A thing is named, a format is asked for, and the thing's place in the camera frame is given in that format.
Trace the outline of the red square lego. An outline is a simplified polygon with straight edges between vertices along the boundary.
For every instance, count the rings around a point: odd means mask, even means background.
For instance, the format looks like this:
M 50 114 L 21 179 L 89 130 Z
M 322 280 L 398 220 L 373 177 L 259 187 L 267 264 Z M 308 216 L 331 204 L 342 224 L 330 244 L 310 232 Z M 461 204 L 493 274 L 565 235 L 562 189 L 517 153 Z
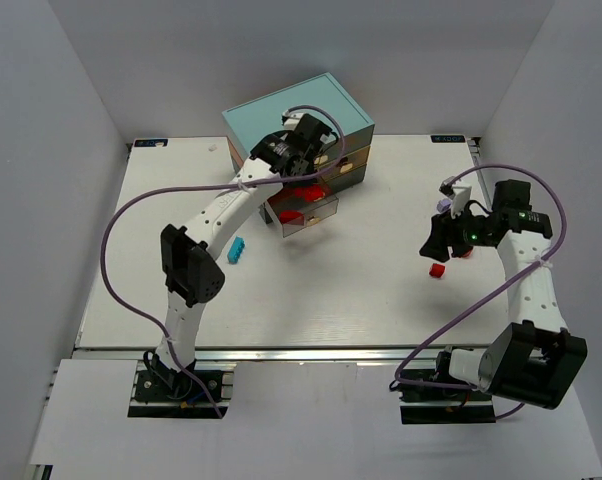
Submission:
M 433 278 L 440 279 L 445 274 L 446 266 L 444 264 L 433 263 L 429 270 L 429 275 Z

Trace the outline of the purple square lego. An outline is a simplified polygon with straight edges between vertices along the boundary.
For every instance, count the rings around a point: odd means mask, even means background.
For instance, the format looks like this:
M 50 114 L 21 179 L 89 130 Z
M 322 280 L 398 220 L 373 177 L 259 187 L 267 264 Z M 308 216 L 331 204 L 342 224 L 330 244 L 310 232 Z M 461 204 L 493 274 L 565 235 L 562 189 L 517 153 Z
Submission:
M 437 211 L 439 213 L 443 213 L 451 207 L 451 204 L 452 204 L 452 201 L 450 199 L 448 199 L 448 198 L 441 199 L 437 203 Z

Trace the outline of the red long lego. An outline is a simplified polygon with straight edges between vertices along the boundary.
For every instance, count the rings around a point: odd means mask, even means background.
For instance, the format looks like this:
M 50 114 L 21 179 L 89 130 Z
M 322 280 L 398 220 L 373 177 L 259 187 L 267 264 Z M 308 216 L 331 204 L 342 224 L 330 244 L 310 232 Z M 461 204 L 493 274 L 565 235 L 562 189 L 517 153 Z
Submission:
M 306 203 L 317 202 L 324 199 L 327 196 L 326 191 L 320 185 L 287 187 L 285 191 L 293 198 L 302 200 Z

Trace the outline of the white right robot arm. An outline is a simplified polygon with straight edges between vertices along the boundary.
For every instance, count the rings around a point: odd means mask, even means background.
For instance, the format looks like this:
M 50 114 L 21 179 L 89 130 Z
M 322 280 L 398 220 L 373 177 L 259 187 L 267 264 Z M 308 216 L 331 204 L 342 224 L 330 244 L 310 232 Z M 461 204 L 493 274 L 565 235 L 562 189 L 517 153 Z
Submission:
M 491 209 L 471 211 L 467 184 L 444 186 L 450 206 L 431 219 L 421 256 L 446 262 L 476 247 L 493 247 L 510 281 L 509 324 L 483 352 L 447 347 L 433 381 L 466 384 L 501 398 L 556 408 L 587 357 L 584 339 L 569 333 L 544 256 L 553 236 L 550 218 L 533 210 L 529 183 L 500 181 Z

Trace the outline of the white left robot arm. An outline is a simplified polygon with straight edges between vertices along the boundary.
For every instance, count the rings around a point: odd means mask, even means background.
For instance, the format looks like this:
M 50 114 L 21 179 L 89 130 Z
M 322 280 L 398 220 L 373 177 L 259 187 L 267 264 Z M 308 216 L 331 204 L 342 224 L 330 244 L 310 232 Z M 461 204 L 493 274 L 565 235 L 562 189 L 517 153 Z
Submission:
M 344 145 L 341 128 L 331 129 L 315 116 L 289 113 L 285 128 L 264 136 L 243 166 L 212 201 L 185 225 L 161 232 L 161 261 L 166 276 L 167 333 L 157 347 L 158 361 L 180 371 L 195 362 L 195 341 L 208 302 L 225 275 L 217 263 L 239 227 L 288 182 L 313 180 L 315 159 L 333 136 Z

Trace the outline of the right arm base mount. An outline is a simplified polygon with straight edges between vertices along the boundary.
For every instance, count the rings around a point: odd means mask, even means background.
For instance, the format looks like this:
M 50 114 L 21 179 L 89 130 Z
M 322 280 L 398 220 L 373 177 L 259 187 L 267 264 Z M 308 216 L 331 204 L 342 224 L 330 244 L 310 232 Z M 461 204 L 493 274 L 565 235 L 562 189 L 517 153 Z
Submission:
M 403 425 L 462 425 L 496 422 L 492 397 L 471 390 L 389 384 L 400 399 Z

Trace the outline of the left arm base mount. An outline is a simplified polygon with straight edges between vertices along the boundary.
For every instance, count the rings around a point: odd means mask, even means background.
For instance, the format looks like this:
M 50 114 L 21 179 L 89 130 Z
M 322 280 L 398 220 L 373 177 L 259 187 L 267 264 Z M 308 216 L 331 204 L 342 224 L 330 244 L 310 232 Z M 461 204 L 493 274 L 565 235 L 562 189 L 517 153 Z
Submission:
M 129 418 L 220 420 L 232 397 L 233 373 L 222 370 L 187 369 L 205 385 L 221 415 L 204 389 L 188 375 L 166 367 L 158 355 L 146 351 L 135 374 L 128 407 Z

